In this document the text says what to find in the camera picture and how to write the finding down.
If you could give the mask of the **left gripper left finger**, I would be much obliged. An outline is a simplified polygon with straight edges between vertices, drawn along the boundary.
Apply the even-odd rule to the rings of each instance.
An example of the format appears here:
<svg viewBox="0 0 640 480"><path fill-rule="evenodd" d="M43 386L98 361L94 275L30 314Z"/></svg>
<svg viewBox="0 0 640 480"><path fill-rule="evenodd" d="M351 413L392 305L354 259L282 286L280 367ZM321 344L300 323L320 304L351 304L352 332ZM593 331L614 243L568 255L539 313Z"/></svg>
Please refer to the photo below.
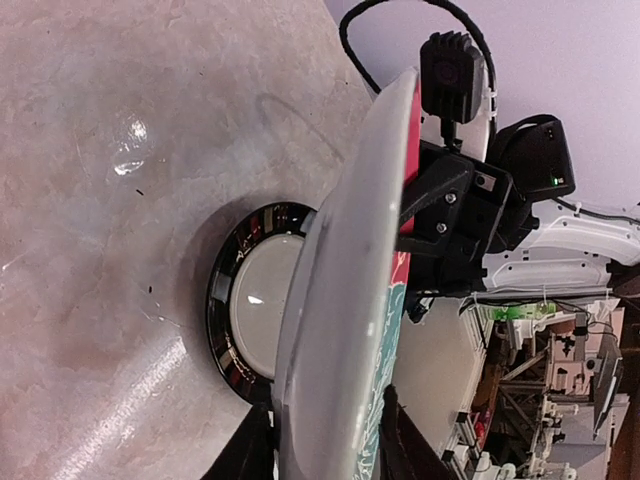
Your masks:
<svg viewBox="0 0 640 480"><path fill-rule="evenodd" d="M202 480L272 480L274 451L269 409L253 405Z"/></svg>

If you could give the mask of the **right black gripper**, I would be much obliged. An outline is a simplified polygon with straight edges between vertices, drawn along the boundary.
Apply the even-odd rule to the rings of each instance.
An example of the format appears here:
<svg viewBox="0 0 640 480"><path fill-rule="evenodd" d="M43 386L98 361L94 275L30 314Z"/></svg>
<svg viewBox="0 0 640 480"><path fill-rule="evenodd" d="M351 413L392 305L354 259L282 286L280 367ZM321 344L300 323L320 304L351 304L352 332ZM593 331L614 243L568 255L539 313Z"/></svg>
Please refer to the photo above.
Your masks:
<svg viewBox="0 0 640 480"><path fill-rule="evenodd" d="M508 172L422 140L398 222L397 250L410 255L407 289L486 292L483 258L514 197Z"/></svg>

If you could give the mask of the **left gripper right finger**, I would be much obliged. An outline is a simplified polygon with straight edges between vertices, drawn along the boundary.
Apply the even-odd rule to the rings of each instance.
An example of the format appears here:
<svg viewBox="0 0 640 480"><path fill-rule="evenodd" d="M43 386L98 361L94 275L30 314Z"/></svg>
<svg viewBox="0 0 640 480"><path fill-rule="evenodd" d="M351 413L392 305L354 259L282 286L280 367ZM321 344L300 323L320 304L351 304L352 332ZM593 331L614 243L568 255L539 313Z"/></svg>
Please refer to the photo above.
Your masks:
<svg viewBox="0 0 640 480"><path fill-rule="evenodd" d="M384 390L382 478L449 480L449 469L420 433L398 401L393 385Z"/></svg>

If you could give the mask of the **red teal patterned plate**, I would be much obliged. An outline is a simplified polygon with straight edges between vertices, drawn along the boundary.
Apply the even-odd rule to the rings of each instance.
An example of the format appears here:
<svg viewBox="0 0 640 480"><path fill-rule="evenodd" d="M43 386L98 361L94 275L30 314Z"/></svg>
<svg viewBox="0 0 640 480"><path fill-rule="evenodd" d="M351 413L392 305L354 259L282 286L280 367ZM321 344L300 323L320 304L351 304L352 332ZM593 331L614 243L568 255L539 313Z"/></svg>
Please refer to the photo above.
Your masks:
<svg viewBox="0 0 640 480"><path fill-rule="evenodd" d="M379 446L409 258L395 250L405 180L418 166L418 74L374 101L354 156L304 240L272 388L283 479L368 479Z"/></svg>

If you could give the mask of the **black rimmed plate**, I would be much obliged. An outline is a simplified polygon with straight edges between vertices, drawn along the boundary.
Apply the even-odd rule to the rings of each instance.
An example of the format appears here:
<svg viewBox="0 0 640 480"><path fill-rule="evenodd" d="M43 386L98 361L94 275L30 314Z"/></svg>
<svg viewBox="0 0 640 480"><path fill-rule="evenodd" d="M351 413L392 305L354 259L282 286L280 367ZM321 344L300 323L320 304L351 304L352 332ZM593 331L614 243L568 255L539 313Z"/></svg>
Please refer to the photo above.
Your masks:
<svg viewBox="0 0 640 480"><path fill-rule="evenodd" d="M276 355L293 271L316 210L275 202L225 238L206 293L205 328L216 367L250 404L271 404Z"/></svg>

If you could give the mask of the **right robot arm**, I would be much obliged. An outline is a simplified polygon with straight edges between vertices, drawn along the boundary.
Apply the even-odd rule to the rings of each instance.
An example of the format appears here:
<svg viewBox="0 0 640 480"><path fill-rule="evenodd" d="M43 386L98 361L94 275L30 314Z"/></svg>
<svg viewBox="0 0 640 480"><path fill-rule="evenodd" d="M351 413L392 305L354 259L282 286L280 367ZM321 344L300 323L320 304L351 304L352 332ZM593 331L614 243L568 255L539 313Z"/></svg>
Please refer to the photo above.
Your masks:
<svg viewBox="0 0 640 480"><path fill-rule="evenodd" d="M575 184L558 118L500 130L483 161L461 146L419 143L397 239L409 298L638 296L639 223L566 200Z"/></svg>

